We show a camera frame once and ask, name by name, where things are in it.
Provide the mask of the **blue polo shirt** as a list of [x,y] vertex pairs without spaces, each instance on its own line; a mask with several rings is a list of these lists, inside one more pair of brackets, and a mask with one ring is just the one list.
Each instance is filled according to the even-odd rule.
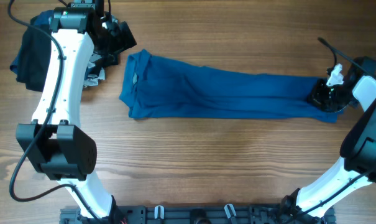
[[248,74],[195,66],[152,55],[146,50],[127,58],[119,96],[129,117],[289,119],[335,123],[307,101],[316,77]]

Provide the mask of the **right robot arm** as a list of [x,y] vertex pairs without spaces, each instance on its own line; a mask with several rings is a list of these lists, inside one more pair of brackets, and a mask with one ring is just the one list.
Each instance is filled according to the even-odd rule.
[[279,223],[326,223],[325,214],[353,191],[376,183],[376,60],[355,58],[348,71],[352,96],[364,113],[345,137],[336,163],[279,205]]

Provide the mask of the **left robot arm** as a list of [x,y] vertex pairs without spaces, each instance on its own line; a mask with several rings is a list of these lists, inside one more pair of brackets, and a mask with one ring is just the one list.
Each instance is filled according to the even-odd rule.
[[30,123],[16,129],[21,160],[69,191],[79,222],[125,223],[95,171],[97,147],[80,128],[80,103],[89,68],[115,65],[135,46],[129,26],[112,16],[109,1],[72,1],[55,8],[44,26],[27,28],[40,37],[37,58],[46,76]]

